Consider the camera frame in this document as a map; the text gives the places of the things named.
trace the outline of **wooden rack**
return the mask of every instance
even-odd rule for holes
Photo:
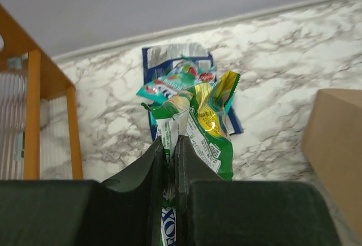
[[[72,175],[82,179],[74,84],[1,5],[0,36],[0,72],[8,70],[8,59],[28,54],[23,179],[40,178],[40,100],[62,96],[67,97]]]

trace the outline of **blue package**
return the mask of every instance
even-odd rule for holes
[[[207,71],[214,67],[212,55],[200,44],[173,44],[142,48],[143,81],[147,84],[160,76],[167,75],[184,57],[194,62],[198,68]],[[235,114],[233,107],[227,105],[225,110],[230,120],[230,135],[243,133],[244,130]],[[148,112],[152,140],[156,139],[157,126],[150,112]]]

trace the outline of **marble countertop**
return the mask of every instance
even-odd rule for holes
[[[362,245],[300,150],[317,89],[362,88],[361,39],[362,0],[344,0],[152,45],[199,42],[220,75],[240,73],[234,109],[245,133],[232,136],[235,179],[313,183],[326,196],[344,244]],[[143,84],[141,46],[60,67],[77,87],[84,176],[104,180],[151,143],[144,99],[135,95]]]

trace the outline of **brown box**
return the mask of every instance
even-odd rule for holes
[[[320,89],[301,148],[362,240],[362,90]]]

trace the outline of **wooden post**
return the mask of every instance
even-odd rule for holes
[[[75,100],[74,87],[69,87],[67,89],[67,108],[68,108],[70,151],[72,158],[72,173],[73,173],[73,179],[79,180],[83,179],[83,168],[81,164],[77,104]]]
[[[25,122],[24,180],[35,180],[40,177],[40,62],[40,51],[30,51]]]

